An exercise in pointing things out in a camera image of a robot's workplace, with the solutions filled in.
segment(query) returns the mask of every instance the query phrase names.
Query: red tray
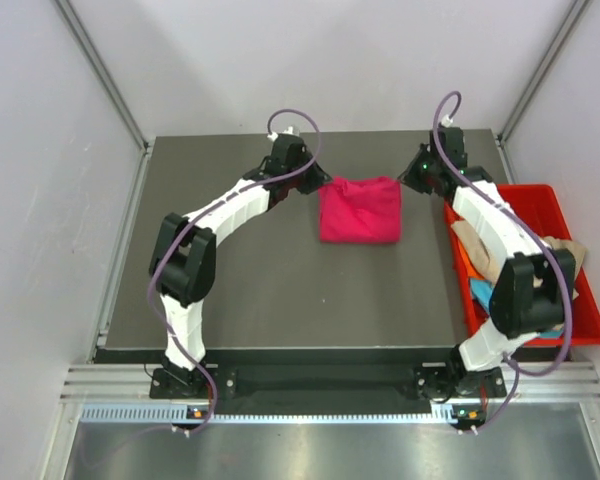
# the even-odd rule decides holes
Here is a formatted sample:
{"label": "red tray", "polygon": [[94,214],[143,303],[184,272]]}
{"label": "red tray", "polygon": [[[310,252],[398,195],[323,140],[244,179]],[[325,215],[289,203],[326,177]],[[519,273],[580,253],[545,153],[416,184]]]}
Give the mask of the red tray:
{"label": "red tray", "polygon": [[[558,200],[548,185],[498,185],[502,198],[511,204],[516,214],[541,237],[552,236],[571,239],[564,221]],[[465,322],[469,334],[473,335],[487,319],[482,307],[471,298],[469,276],[460,257],[458,239],[451,230],[451,224],[460,217],[445,203],[444,219],[449,230],[451,249],[453,250],[453,268],[458,275],[462,302],[464,303]],[[578,298],[573,301],[573,338],[572,345],[600,345],[600,312],[589,288],[584,269],[576,278],[575,289]],[[562,345],[562,338],[536,338],[527,343],[534,346]]]}

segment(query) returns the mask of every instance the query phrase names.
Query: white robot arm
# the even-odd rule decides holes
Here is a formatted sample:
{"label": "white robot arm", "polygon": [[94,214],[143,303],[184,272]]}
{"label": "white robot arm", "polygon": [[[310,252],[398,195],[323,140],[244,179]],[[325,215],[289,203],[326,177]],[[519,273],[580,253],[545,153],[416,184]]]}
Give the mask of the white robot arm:
{"label": "white robot arm", "polygon": [[[195,212],[185,216],[171,213],[163,220],[149,268],[151,275],[155,274],[177,235],[189,222],[195,222],[184,244],[180,245],[183,249],[190,247],[189,252],[180,249],[174,252],[156,283],[167,321],[173,329],[167,340],[166,358],[183,374],[193,371],[195,366],[182,354],[173,337],[177,337],[197,362],[205,356],[202,308],[215,280],[217,246],[248,220],[284,200],[290,190],[309,194],[331,181],[315,162],[300,175],[286,175],[306,168],[312,159],[293,127],[281,134],[273,133],[269,139],[273,142],[271,154],[224,195]],[[271,181],[280,176],[287,178]]]}
{"label": "white robot arm", "polygon": [[[456,127],[439,127],[444,152],[474,187],[486,193],[486,202],[472,188],[461,186],[430,144],[423,144],[399,180],[420,193],[436,193],[476,230],[480,240],[494,255],[501,273],[490,300],[490,318],[460,345],[447,361],[450,382],[459,393],[473,391],[482,376],[496,368],[522,345],[543,331],[564,322],[564,308],[554,271],[531,237],[507,215],[512,212],[496,185],[482,167],[467,167],[464,133]],[[575,260],[567,250],[551,250],[569,290],[573,291]],[[534,286],[534,278],[542,281]]]}
{"label": "white robot arm", "polygon": [[[264,186],[255,186],[248,190],[244,188],[254,183],[253,180],[240,179],[231,190],[209,204],[213,205],[220,202],[221,205],[217,209],[204,215],[196,222],[198,228],[208,228],[213,232],[216,238],[216,247],[235,232],[238,227],[269,209],[269,190]],[[201,208],[186,214],[185,217],[192,221],[208,209],[208,206]],[[173,327],[175,335],[189,354],[199,362],[205,355],[202,341],[202,305],[204,299],[193,302],[187,307],[183,307],[178,300],[168,293],[162,293],[160,299],[164,305],[167,321]],[[193,370],[194,365],[176,347],[172,335],[167,338],[166,355],[178,367]]]}

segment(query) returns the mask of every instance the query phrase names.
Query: dark gray table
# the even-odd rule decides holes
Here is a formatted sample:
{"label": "dark gray table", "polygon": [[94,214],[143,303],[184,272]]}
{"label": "dark gray table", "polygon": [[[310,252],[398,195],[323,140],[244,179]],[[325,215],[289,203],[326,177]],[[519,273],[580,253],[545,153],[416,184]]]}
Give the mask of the dark gray table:
{"label": "dark gray table", "polygon": [[[311,135],[305,137],[314,144]],[[400,174],[427,132],[327,133],[320,165],[333,176]],[[264,135],[156,140],[116,300],[107,348],[163,348],[145,299],[163,217],[208,204],[258,165]],[[506,176],[489,130],[466,132],[472,165]],[[466,337],[442,201],[402,190],[403,236],[391,246],[325,245],[318,196],[293,193],[218,251],[205,301],[210,347],[435,346]]]}

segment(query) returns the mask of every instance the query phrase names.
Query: metal floor panel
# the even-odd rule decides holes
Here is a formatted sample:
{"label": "metal floor panel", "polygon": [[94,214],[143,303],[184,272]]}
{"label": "metal floor panel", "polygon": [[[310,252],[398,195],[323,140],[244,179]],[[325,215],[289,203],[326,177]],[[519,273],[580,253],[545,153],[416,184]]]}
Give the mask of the metal floor panel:
{"label": "metal floor panel", "polygon": [[[293,117],[280,122],[297,122]],[[351,179],[396,177],[422,132],[326,133],[320,165]],[[307,135],[309,145],[314,144]],[[160,137],[149,162],[107,348],[163,348],[165,333],[145,299],[148,265],[163,217],[196,210],[233,186],[270,151],[264,135]],[[489,130],[466,131],[471,165],[506,183]],[[442,201],[402,189],[396,245],[325,245],[318,196],[292,193],[241,227],[218,251],[205,300],[208,347],[432,346],[466,337]]]}
{"label": "metal floor panel", "polygon": [[[81,424],[76,444],[97,462],[146,425]],[[89,470],[72,453],[67,480],[596,480],[578,404],[512,405],[477,437],[446,425],[213,425],[187,440],[151,432]]]}

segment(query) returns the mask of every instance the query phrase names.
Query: purple cable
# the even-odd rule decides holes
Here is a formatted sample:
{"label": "purple cable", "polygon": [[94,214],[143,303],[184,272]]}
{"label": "purple cable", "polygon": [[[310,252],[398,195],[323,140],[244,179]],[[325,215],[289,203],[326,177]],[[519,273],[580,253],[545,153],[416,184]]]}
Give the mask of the purple cable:
{"label": "purple cable", "polygon": [[[171,256],[178,249],[178,246],[180,245],[180,243],[182,242],[184,237],[187,235],[187,233],[189,233],[189,231],[195,226],[195,224],[198,221],[200,221],[205,215],[210,214],[211,212],[218,209],[220,206],[222,206],[225,203],[230,202],[234,198],[238,197],[240,195],[240,193],[244,193],[244,192],[246,192],[252,188],[255,188],[259,185],[266,185],[268,183],[277,182],[280,180],[287,180],[289,178],[295,177],[296,175],[300,175],[302,172],[306,171],[308,168],[311,167],[311,165],[313,165],[317,161],[318,155],[320,154],[320,150],[322,148],[322,133],[320,132],[320,129],[318,128],[318,124],[306,113],[301,112],[300,110],[292,109],[292,108],[285,108],[285,109],[274,112],[269,117],[269,120],[267,121],[268,133],[271,133],[271,123],[273,122],[273,120],[282,113],[294,113],[296,115],[303,117],[311,124],[311,126],[315,130],[316,134],[318,135],[318,145],[317,145],[315,153],[313,154],[311,159],[305,165],[298,168],[297,170],[294,170],[293,172],[286,173],[284,175],[278,175],[277,177],[268,178],[266,180],[261,180],[259,182],[255,182],[250,185],[247,185],[246,187],[241,188],[238,192],[234,192],[234,193],[228,195],[226,199],[219,200],[218,202],[216,202],[213,205],[206,208],[202,213],[197,215],[194,219],[192,219],[185,226],[185,228],[182,229],[180,234],[175,238],[173,243],[169,246],[169,248],[167,249],[167,252],[165,253],[164,258],[158,263],[156,270],[153,273],[151,280],[149,281],[149,287],[147,288],[147,301],[149,302],[149,305],[151,306],[153,311],[156,313],[156,315],[158,316],[160,321],[162,321],[162,323],[164,324],[164,326],[167,330],[167,333],[172,336],[173,343],[176,345],[178,350],[180,350],[180,353],[182,353],[182,355],[184,355],[184,357],[187,360],[189,360],[194,365],[195,368],[197,368],[198,370],[200,370],[200,372],[202,372],[202,375],[204,375],[206,380],[209,382],[209,385],[211,386],[212,398],[211,398],[211,404],[209,406],[209,412],[207,413],[206,417],[203,419],[202,423],[198,424],[193,430],[190,431],[191,434],[200,433],[203,429],[205,429],[209,425],[209,421],[213,417],[213,414],[216,409],[216,405],[218,403],[218,387],[216,385],[216,382],[213,380],[213,377],[211,376],[211,374],[207,371],[207,369],[204,368],[200,364],[200,362],[197,362],[195,360],[195,358],[193,358],[189,352],[187,352],[187,349],[184,348],[184,346],[182,345],[182,343],[180,342],[178,337],[175,335],[175,331],[173,330],[173,327],[171,326],[171,324],[169,324],[166,316],[160,311],[160,309],[158,309],[156,307],[155,302],[153,301],[153,298],[154,298],[153,292],[156,291],[156,285],[158,282],[158,278],[160,278],[160,276],[162,275],[162,272],[164,271],[164,268],[165,268],[167,262],[169,261],[169,259],[171,258]],[[94,463],[89,463],[86,460],[86,456],[85,456],[85,452],[84,452],[84,442],[81,442],[80,457],[81,457],[82,463],[91,470],[96,469],[100,465],[105,463],[107,460],[109,460],[111,457],[113,457],[120,450],[122,450],[122,448],[124,448],[126,445],[128,445],[129,443],[140,438],[144,434],[150,433],[150,432],[155,432],[158,430],[166,430],[166,429],[171,429],[171,426],[155,425],[155,426],[151,426],[151,427],[145,428],[143,430],[140,430],[140,431],[134,433],[133,435],[131,435],[128,439],[126,439],[120,445],[115,447],[113,450],[111,450],[111,452],[107,453],[107,455],[105,455],[103,458],[101,458],[100,460],[98,460],[97,462],[94,462]]]}
{"label": "purple cable", "polygon": [[[460,94],[460,92],[458,92],[457,90],[454,90],[453,92],[450,92],[447,95],[445,95],[445,97],[440,102],[440,105],[438,105],[438,108],[436,109],[436,113],[433,117],[433,141],[436,144],[436,148],[437,148],[438,152],[440,153],[440,157],[442,158],[444,163],[447,165],[449,170],[451,170],[451,172],[453,172],[453,174],[456,176],[456,178],[458,178],[458,180],[460,180],[461,183],[463,183],[467,187],[471,188],[480,198],[482,198],[489,205],[493,205],[493,206],[497,207],[496,202],[494,202],[487,194],[485,194],[483,191],[481,191],[479,188],[477,188],[475,185],[473,185],[473,183],[467,177],[465,177],[460,172],[460,170],[458,170],[455,167],[453,162],[451,162],[449,157],[447,157],[447,154],[444,152],[444,149],[442,148],[442,143],[440,142],[440,132],[438,131],[438,124],[440,123],[440,114],[442,113],[442,109],[444,108],[446,103],[452,97],[456,97],[458,99],[458,101],[456,103],[456,106],[453,109],[452,114],[449,117],[450,118],[453,117],[453,115],[455,115],[455,113],[460,108],[460,103],[462,102],[462,95]],[[532,377],[543,377],[545,375],[548,375],[548,374],[554,372],[560,366],[560,364],[565,360],[565,358],[567,358],[567,355],[569,353],[569,347],[571,346],[571,336],[573,333],[573,314],[572,314],[572,310],[571,310],[571,299],[569,297],[569,287],[567,287],[567,281],[564,278],[564,274],[562,273],[562,270],[560,269],[558,262],[556,261],[554,256],[551,254],[549,249],[542,242],[540,237],[538,237],[538,235],[536,235],[536,233],[533,230],[531,230],[527,226],[527,224],[524,223],[520,218],[518,218],[513,212],[509,211],[506,208],[500,209],[500,211],[502,213],[504,213],[510,220],[512,220],[513,222],[518,224],[520,226],[520,228],[522,228],[527,233],[527,235],[529,235],[529,237],[533,240],[533,242],[538,246],[538,248],[540,249],[542,254],[547,258],[547,261],[549,262],[549,265],[551,265],[552,270],[556,274],[556,280],[558,281],[558,287],[560,288],[560,297],[562,299],[562,305],[564,307],[564,340],[562,342],[562,347],[560,347],[560,351],[558,352],[558,355],[556,355],[556,358],[553,361],[553,363],[551,365],[549,365],[547,368],[545,368],[544,370],[540,370],[539,372],[531,372],[531,371],[520,368],[520,366],[515,361],[513,361],[509,358],[505,359],[506,363],[511,368],[513,368],[516,371],[519,371],[520,373],[523,373],[525,375],[529,375]]]}
{"label": "purple cable", "polygon": [[[260,185],[265,185],[267,183],[272,183],[272,182],[276,182],[276,181],[280,181],[280,180],[286,180],[286,179],[294,177],[296,175],[300,175],[302,172],[307,170],[309,167],[311,167],[311,165],[313,165],[316,162],[318,155],[320,154],[321,147],[322,147],[322,134],[321,134],[320,129],[318,128],[318,125],[316,124],[316,122],[309,115],[307,115],[304,112],[301,112],[301,111],[295,110],[295,109],[291,109],[291,108],[286,108],[286,109],[282,109],[282,110],[278,110],[278,111],[274,112],[269,117],[269,120],[267,121],[267,131],[269,133],[271,133],[271,123],[278,115],[280,115],[282,113],[294,113],[296,115],[303,117],[311,124],[311,126],[316,131],[316,134],[318,135],[318,146],[316,147],[316,152],[311,157],[311,159],[305,165],[300,167],[299,169],[294,170],[293,172],[290,172],[290,173],[287,173],[284,175],[279,175],[277,177],[272,177],[272,178],[268,178],[266,180],[261,180],[259,182],[252,183],[250,185],[247,185],[246,187],[241,188],[239,190],[239,193],[244,193],[244,192],[246,192],[252,188],[255,188],[257,186],[260,186]],[[158,278],[160,278],[160,276],[162,275],[162,272],[163,272],[167,262],[172,257],[174,252],[178,249],[178,247],[180,246],[180,243],[182,243],[185,236],[196,225],[196,223],[198,223],[206,215],[208,215],[208,214],[212,213],[214,210],[218,209],[220,206],[222,206],[225,203],[236,198],[239,195],[239,193],[234,192],[231,195],[229,195],[226,198],[226,200],[219,200],[218,202],[214,203],[210,207],[206,208],[205,210],[202,211],[202,213],[198,214],[194,219],[192,219],[182,229],[182,231],[178,234],[178,236],[175,238],[173,243],[167,249],[167,252],[165,253],[162,260],[158,263],[156,270],[153,273],[151,280],[149,281],[149,286],[147,288],[147,301],[149,302],[149,305],[151,306],[151,308],[153,308],[154,312],[156,312],[156,314],[158,315],[158,318],[160,318],[160,320],[164,324],[165,328],[167,329],[167,333],[170,334],[171,337],[173,338],[173,343],[176,345],[178,350],[180,350],[180,353],[182,353],[182,355],[184,355],[184,357],[187,360],[189,360],[194,365],[195,368],[199,369],[200,372],[202,372],[204,377],[207,379],[207,381],[211,385],[212,399],[211,399],[211,406],[209,407],[209,413],[205,417],[204,421],[195,430],[193,430],[193,432],[195,432],[195,433],[198,433],[200,430],[205,428],[208,425],[209,420],[213,416],[213,413],[215,412],[215,408],[216,408],[217,398],[218,398],[218,389],[217,389],[216,383],[213,380],[213,377],[209,374],[209,372],[202,365],[200,365],[200,363],[197,362],[189,354],[189,352],[187,352],[186,348],[184,348],[182,343],[180,343],[180,340],[178,340],[178,337],[175,335],[175,331],[173,330],[173,327],[169,324],[165,315],[156,307],[156,305],[153,301],[153,298],[154,298],[153,292],[156,291],[156,285],[158,283]]]}

